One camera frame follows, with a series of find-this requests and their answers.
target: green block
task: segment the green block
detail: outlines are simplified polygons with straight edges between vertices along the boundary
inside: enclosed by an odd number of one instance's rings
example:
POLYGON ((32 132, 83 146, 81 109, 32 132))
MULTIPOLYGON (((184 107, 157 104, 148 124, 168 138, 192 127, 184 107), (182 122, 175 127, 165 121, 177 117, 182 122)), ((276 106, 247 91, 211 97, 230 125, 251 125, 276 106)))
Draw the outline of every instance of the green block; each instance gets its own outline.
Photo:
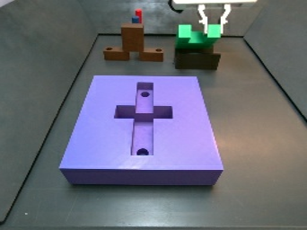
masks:
POLYGON ((219 24, 210 24, 207 26, 207 37, 208 38, 220 38, 220 25, 219 24))
POLYGON ((207 34, 202 31, 192 31, 192 25, 179 25, 175 47, 177 49, 206 49, 212 47, 219 38, 219 24, 207 26, 207 34))
POLYGON ((179 25, 177 28, 177 42, 187 43, 191 39, 192 25, 179 25))

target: gray table surface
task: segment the gray table surface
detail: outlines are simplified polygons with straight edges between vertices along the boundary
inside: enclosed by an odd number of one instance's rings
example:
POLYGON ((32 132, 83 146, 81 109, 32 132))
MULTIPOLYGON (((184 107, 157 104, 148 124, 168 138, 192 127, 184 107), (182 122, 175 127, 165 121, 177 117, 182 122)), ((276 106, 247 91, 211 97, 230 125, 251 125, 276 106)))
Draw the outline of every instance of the gray table surface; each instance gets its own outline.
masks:
POLYGON ((104 61, 100 36, 3 227, 307 226, 307 128, 243 39, 220 39, 218 71, 175 70, 173 37, 147 37, 163 63, 104 61), (207 186, 72 186, 57 167, 93 75, 196 75, 224 163, 207 186))

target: purple block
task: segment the purple block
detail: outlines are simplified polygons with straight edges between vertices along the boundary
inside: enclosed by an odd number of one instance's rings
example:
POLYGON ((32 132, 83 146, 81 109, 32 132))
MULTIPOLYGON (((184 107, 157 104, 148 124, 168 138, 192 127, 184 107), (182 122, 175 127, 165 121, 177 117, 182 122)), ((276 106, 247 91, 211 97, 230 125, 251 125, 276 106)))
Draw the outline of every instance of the purple block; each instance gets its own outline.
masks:
POLYGON ((73 184, 214 185, 223 164, 196 77, 95 76, 60 170, 73 184))

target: brown wooden block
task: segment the brown wooden block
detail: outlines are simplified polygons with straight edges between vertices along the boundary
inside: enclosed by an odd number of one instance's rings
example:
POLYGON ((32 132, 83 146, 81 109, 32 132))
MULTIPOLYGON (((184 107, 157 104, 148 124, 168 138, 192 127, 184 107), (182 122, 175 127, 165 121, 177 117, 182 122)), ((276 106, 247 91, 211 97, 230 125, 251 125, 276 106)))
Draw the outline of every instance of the brown wooden block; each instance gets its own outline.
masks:
POLYGON ((140 61, 163 61, 164 52, 160 48, 144 48, 143 52, 139 52, 140 61))
POLYGON ((120 47, 107 47, 103 50, 104 60, 127 61, 129 59, 129 52, 124 52, 120 47))
POLYGON ((121 40, 125 52, 141 52, 144 50, 144 25, 124 23, 121 25, 121 40))

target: cross-shaped slot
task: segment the cross-shaped slot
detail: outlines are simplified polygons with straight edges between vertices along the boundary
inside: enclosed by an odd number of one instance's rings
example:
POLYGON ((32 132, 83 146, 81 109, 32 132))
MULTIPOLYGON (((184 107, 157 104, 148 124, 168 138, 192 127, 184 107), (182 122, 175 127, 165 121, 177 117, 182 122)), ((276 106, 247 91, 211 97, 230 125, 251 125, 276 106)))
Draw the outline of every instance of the cross-shaped slot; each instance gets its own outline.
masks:
POLYGON ((116 119, 135 119, 131 155, 153 155, 153 119, 172 119, 172 106, 153 106, 153 83, 136 84, 136 106, 116 105, 116 119))

